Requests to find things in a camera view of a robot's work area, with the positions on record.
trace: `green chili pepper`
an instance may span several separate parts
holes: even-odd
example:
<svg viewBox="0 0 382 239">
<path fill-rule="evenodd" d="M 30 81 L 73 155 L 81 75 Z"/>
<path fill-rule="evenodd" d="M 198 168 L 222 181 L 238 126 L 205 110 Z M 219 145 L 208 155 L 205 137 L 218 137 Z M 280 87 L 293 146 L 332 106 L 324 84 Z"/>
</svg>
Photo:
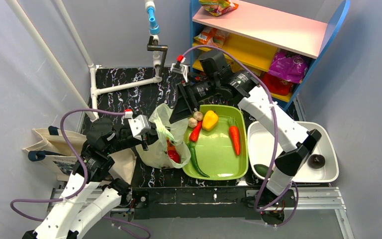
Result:
<svg viewBox="0 0 382 239">
<path fill-rule="evenodd" d="M 209 178 L 209 176 L 207 174 L 203 173 L 203 171 L 198 166 L 197 154 L 195 153 L 195 143 L 189 142 L 188 143 L 188 149 L 190 150 L 190 153 L 191 153 L 191 164 L 194 166 L 197 173 L 199 173 L 203 177 Z"/>
</svg>

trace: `gray floor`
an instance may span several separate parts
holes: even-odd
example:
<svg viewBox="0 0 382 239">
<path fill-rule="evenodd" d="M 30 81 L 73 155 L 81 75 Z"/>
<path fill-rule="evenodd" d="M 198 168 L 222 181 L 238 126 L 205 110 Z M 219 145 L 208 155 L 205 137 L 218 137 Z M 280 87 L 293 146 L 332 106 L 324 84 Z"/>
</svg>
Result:
<svg viewBox="0 0 382 239">
<path fill-rule="evenodd" d="M 150 229 L 152 239 L 342 239 L 334 210 L 299 210 L 286 226 L 276 231 L 240 218 L 167 218 L 133 220 Z M 133 230 L 140 236 L 145 233 Z M 126 232 L 101 220 L 84 239 L 132 239 Z"/>
</svg>

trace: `black marble table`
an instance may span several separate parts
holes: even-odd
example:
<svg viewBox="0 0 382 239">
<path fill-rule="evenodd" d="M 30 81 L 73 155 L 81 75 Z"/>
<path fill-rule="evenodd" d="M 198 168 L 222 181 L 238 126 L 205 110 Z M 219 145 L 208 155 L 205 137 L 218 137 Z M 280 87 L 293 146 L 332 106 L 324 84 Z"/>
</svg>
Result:
<svg viewBox="0 0 382 239">
<path fill-rule="evenodd" d="M 149 79 L 154 76 L 153 68 L 116 68 L 99 69 L 96 74 L 96 84 L 99 89 L 117 86 L 120 84 Z M 164 79 L 158 84 L 144 85 L 122 91 L 108 93 L 99 96 L 97 99 L 98 108 L 112 112 L 123 112 L 125 109 L 132 109 L 138 114 L 150 116 L 157 105 L 166 103 L 173 107 L 176 99 L 175 84 L 182 80 L 182 76 L 172 73 L 168 68 L 164 70 Z M 211 97 L 205 101 L 206 104 L 230 105 L 231 102 L 220 97 Z M 286 111 L 294 120 L 298 120 L 296 110 L 292 104 Z M 245 125 L 248 126 L 255 121 L 248 113 L 243 112 Z M 91 122 L 85 116 L 82 132 L 86 133 Z M 122 119 L 111 116 L 116 124 L 122 124 Z M 240 180 L 245 180 L 247 185 L 261 185 L 259 180 L 249 167 L 245 176 L 238 180 L 211 181 L 195 179 L 187 176 L 182 169 L 157 169 L 145 165 L 139 156 L 132 179 L 134 188 L 154 188 L 154 187 L 206 187 L 206 186 L 236 186 Z"/>
</svg>

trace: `white tray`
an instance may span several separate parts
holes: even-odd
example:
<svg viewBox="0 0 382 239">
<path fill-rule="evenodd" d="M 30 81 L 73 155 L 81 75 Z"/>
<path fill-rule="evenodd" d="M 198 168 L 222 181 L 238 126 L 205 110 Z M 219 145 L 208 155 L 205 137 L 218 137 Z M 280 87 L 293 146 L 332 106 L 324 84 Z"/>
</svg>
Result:
<svg viewBox="0 0 382 239">
<path fill-rule="evenodd" d="M 326 130 L 313 122 L 298 121 L 298 124 L 307 128 L 307 130 L 316 129 L 321 133 L 321 139 L 318 142 L 313 154 L 321 154 L 326 159 L 326 165 L 320 169 L 312 169 L 306 163 L 301 167 L 293 180 L 297 183 L 329 183 L 336 180 L 339 175 L 339 166 L 337 163 L 336 153 L 333 148 L 332 141 Z M 270 165 L 273 154 L 274 138 L 258 121 L 252 123 L 248 127 L 248 152 L 250 164 L 254 174 L 261 179 L 254 170 L 255 164 Z M 276 157 L 282 152 L 282 148 L 278 145 Z"/>
</svg>

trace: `pink shelf board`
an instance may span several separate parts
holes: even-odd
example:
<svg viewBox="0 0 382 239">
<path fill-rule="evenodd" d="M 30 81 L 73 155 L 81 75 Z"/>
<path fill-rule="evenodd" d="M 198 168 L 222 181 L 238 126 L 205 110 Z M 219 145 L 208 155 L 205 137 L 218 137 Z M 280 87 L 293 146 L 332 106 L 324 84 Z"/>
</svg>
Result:
<svg viewBox="0 0 382 239">
<path fill-rule="evenodd" d="M 317 58 L 327 24 L 252 3 L 237 1 L 238 9 L 213 16 L 200 8 L 192 20 L 244 37 Z"/>
</svg>

